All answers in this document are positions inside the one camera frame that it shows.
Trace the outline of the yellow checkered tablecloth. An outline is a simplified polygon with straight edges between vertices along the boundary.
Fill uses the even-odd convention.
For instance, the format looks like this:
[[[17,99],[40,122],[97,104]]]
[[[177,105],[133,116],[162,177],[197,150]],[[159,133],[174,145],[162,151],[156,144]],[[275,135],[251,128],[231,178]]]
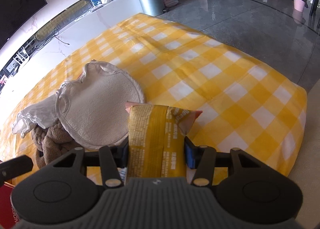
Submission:
[[[11,124],[23,108],[76,79],[91,60],[127,71],[151,104],[201,110],[189,138],[219,152],[238,147],[288,175],[306,122],[306,91],[258,59],[169,20],[139,13],[90,40],[15,103],[1,125],[1,160],[34,156]]]

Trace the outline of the white tv console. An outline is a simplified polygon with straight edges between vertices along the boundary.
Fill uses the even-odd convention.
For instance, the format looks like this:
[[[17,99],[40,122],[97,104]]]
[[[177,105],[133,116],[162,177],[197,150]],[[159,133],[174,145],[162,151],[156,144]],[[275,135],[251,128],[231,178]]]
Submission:
[[[105,30],[142,12],[139,0],[114,0],[72,22],[6,82],[1,92],[1,115],[9,115],[24,96],[61,61]]]

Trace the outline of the black wall television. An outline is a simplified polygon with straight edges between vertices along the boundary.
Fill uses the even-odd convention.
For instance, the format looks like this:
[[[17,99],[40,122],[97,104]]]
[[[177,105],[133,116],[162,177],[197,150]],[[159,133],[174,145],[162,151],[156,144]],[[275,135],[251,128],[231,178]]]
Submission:
[[[1,46],[45,5],[46,0],[1,0]]]

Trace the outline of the red box lid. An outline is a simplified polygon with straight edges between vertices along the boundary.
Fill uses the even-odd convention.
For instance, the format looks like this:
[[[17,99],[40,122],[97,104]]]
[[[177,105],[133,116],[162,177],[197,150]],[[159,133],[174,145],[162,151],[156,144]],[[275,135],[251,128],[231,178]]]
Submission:
[[[0,223],[4,229],[13,228],[20,221],[10,200],[13,189],[14,186],[7,182],[0,188]]]

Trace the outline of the white crumpled cloth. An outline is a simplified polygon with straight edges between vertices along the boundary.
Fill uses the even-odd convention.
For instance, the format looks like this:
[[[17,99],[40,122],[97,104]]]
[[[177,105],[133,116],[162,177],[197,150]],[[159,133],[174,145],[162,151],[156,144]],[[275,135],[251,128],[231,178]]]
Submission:
[[[55,110],[56,95],[27,106],[20,111],[14,123],[11,125],[13,134],[20,134],[23,139],[36,126],[47,129],[58,121]]]

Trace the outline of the white wifi router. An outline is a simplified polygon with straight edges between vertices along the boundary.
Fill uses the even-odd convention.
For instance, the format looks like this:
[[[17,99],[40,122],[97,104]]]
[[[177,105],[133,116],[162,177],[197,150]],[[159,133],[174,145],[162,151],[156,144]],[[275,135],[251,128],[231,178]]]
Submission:
[[[30,56],[24,47],[21,47],[15,54],[14,60],[19,66],[24,66],[29,62]]]

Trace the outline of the yellow snack packet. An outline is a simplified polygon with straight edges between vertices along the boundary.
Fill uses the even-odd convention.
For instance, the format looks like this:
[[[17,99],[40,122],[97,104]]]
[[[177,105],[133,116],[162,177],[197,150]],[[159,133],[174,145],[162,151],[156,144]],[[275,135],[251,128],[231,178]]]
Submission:
[[[187,175],[184,138],[201,110],[126,102],[129,160],[126,180]]]

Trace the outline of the brown plush toy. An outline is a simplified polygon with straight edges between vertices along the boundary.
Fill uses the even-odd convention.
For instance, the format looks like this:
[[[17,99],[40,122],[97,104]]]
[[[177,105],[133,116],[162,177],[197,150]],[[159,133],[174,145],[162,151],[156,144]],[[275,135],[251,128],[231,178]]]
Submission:
[[[81,147],[64,129],[60,121],[46,129],[37,125],[31,131],[31,138],[36,146],[36,164],[39,169],[68,151]]]

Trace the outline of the pink small bucket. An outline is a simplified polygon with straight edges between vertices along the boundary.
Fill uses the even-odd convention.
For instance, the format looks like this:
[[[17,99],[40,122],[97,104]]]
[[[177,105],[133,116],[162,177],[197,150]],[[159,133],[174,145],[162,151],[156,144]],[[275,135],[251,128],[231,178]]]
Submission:
[[[303,12],[304,8],[308,8],[307,0],[293,0],[294,8],[299,12]]]

